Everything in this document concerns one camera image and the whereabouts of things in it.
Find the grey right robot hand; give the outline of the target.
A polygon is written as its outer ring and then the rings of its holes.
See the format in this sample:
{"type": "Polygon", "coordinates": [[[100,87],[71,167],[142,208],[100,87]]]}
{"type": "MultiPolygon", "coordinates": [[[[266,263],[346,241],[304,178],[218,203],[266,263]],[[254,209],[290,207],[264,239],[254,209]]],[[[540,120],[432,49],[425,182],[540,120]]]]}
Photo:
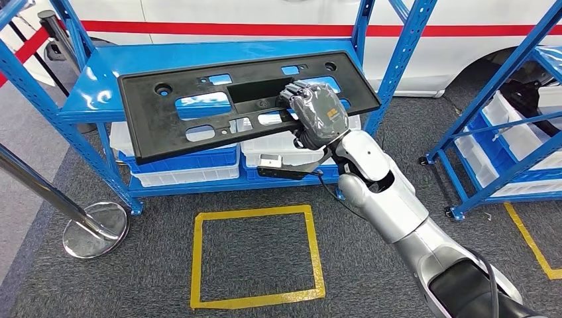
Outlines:
{"type": "Polygon", "coordinates": [[[318,150],[349,130],[349,118],[343,104],[325,83],[295,81],[285,86],[280,98],[303,125],[296,137],[304,148],[318,150]]]}

